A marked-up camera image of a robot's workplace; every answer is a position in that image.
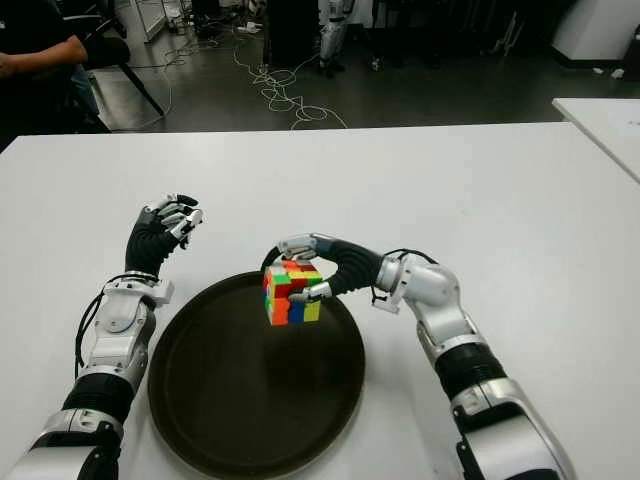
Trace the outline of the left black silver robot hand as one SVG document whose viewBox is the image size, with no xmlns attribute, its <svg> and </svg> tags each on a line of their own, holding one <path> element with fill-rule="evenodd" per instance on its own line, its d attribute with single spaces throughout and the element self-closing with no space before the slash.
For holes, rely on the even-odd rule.
<svg viewBox="0 0 640 480">
<path fill-rule="evenodd" d="M 125 270 L 157 277 L 164 261 L 177 247 L 185 249 L 203 211 L 194 198 L 170 193 L 145 205 L 129 235 Z"/>
</svg>

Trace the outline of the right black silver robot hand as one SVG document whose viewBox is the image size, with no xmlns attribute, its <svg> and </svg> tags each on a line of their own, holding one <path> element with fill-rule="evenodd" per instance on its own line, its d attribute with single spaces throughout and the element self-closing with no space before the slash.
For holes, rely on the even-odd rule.
<svg viewBox="0 0 640 480">
<path fill-rule="evenodd" d="M 320 257 L 337 266 L 336 272 L 328 279 L 291 293 L 289 300 L 296 303 L 312 303 L 361 288 L 373 287 L 384 260 L 382 255 L 363 246 L 320 233 L 305 233 L 278 241 L 267 253 L 260 271 L 265 273 L 265 270 L 280 257 Z"/>
</svg>

